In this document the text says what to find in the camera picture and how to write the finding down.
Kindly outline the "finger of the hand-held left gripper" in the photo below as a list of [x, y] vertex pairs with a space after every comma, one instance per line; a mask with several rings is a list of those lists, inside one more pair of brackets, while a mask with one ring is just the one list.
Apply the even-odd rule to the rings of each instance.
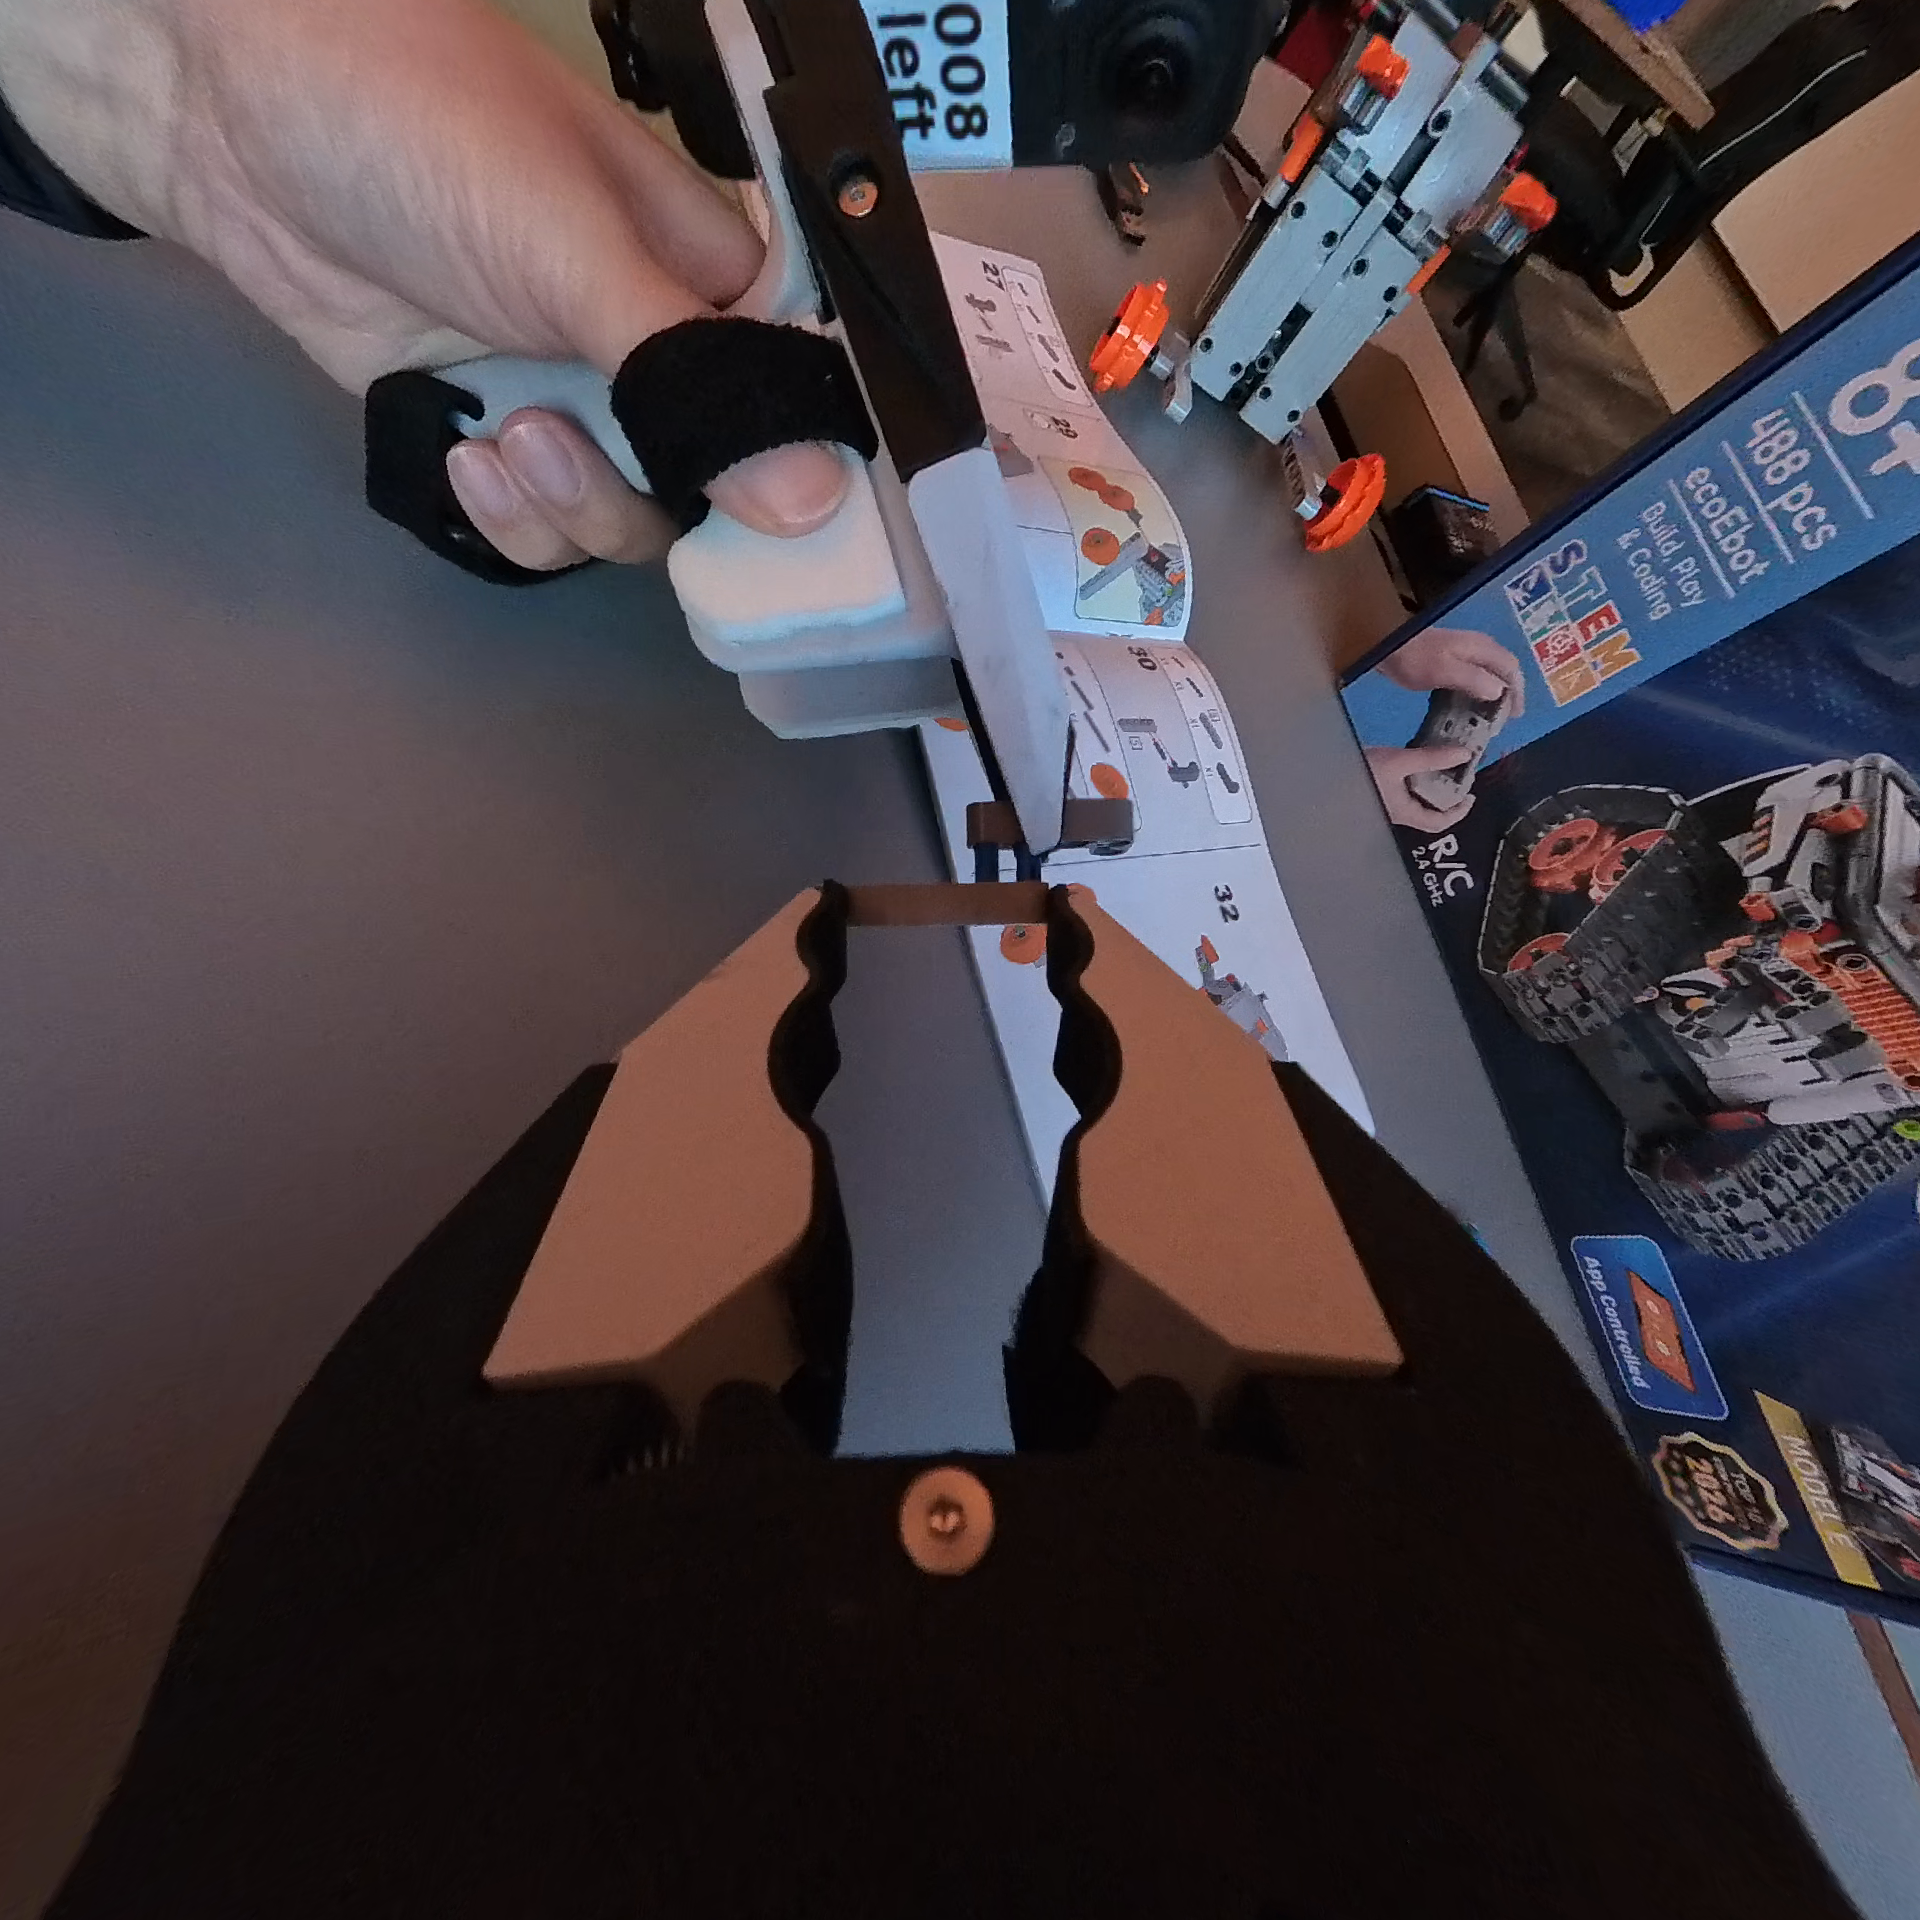
[[963, 694], [953, 656], [899, 657], [736, 676], [746, 710], [782, 739], [820, 739], [907, 730], [958, 718]]
[[907, 497], [1023, 840], [1054, 852], [1065, 842], [1071, 711], [994, 449], [978, 444], [927, 466]]

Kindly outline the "light grey technic beam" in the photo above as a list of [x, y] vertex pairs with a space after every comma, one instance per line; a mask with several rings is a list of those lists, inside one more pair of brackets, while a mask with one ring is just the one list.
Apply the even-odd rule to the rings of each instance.
[[1040, 880], [862, 882], [845, 888], [853, 927], [1002, 927], [1044, 924]]

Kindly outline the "small black box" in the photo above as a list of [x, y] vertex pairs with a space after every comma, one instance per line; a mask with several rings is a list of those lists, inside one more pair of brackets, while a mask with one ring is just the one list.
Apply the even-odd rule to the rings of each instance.
[[1384, 529], [1417, 610], [1470, 577], [1503, 546], [1487, 500], [1432, 483], [1386, 508]]

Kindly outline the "open instruction booklet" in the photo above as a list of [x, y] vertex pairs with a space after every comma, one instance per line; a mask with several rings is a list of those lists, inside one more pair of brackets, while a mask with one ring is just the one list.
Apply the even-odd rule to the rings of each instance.
[[932, 235], [1072, 721], [1068, 794], [1127, 801], [1125, 852], [1065, 850], [1079, 884], [1277, 1061], [1371, 1133], [1374, 1115], [1284, 899], [1236, 724], [1189, 646], [1193, 556], [1098, 407], [1044, 285], [1013, 251]]

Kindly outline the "dark grey technic beam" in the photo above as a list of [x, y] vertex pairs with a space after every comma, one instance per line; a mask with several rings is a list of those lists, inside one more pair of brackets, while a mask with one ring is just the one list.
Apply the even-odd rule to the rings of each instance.
[[1017, 807], [1004, 799], [977, 799], [964, 810], [971, 850], [1015, 852], [1019, 857], [1047, 860], [1065, 850], [1127, 852], [1137, 837], [1134, 804], [1121, 797], [1084, 797], [1068, 794], [1063, 804], [1060, 832], [1054, 842], [1028, 842]]

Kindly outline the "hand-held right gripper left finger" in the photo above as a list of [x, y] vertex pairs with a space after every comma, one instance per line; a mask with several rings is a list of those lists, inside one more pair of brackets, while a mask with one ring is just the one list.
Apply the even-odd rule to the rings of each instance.
[[487, 1379], [637, 1379], [684, 1430], [754, 1382], [839, 1446], [853, 1241], [814, 1112], [843, 1065], [848, 912], [843, 886], [805, 888], [622, 1049]]

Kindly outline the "grey desk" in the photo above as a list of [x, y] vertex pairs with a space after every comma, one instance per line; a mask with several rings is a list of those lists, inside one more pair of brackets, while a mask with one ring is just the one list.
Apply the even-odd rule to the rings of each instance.
[[[1121, 431], [1383, 1143], [1584, 1343], [1332, 692], [1376, 552], [1303, 557], [1236, 421]], [[366, 511], [360, 412], [186, 251], [4, 214], [4, 1915], [115, 1782], [222, 1519], [355, 1314], [583, 1067], [799, 888], [939, 875], [902, 731], [781, 742], [664, 573], [490, 587]], [[1040, 1254], [957, 932], [861, 932], [824, 1122], [855, 1453], [1007, 1441]], [[1917, 1778], [1837, 1606], [1703, 1596], [1849, 1894]]]

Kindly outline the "blue robot kit box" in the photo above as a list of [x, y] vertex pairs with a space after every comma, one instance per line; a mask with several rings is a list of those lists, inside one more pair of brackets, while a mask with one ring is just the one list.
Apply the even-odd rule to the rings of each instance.
[[1343, 687], [1682, 1546], [1905, 1626], [1917, 369], [1906, 241]]

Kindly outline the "grey orange toy robot model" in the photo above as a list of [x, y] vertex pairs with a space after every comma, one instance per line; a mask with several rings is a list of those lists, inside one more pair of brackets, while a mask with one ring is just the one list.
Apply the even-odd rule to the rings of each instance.
[[1172, 323], [1165, 280], [1139, 282], [1091, 352], [1097, 394], [1150, 373], [1171, 417], [1203, 394], [1277, 444], [1312, 554], [1369, 525], [1384, 459], [1323, 472], [1303, 441], [1309, 412], [1453, 251], [1482, 241], [1509, 262], [1557, 215], [1525, 167], [1528, 74], [1505, 47], [1519, 14], [1358, 3], [1193, 331]]

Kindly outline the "person's left hand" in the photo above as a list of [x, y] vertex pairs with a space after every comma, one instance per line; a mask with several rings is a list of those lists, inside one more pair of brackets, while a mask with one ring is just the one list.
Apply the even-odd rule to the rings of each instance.
[[492, 3], [7, 2], [2, 72], [84, 198], [352, 394], [487, 354], [612, 376], [763, 264], [728, 195]]

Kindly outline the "tan cardboard box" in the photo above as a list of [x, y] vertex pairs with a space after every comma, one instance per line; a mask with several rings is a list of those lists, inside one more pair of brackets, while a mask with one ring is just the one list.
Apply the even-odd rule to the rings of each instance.
[[1623, 327], [1672, 414], [1917, 233], [1917, 156], [1803, 151], [1754, 181]]

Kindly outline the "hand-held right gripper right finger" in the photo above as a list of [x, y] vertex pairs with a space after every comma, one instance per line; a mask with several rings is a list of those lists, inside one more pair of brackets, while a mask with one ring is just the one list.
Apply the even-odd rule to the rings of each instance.
[[1246, 1379], [1390, 1377], [1403, 1347], [1277, 1061], [1084, 891], [1047, 901], [1074, 1107], [1004, 1349], [1020, 1452], [1088, 1446], [1139, 1379], [1204, 1426]]

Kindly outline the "black wristband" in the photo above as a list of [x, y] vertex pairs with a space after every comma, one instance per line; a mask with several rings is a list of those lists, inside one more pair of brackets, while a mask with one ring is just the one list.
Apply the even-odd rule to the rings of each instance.
[[39, 225], [99, 239], [142, 241], [148, 233], [94, 199], [27, 129], [7, 93], [0, 101], [2, 207]]

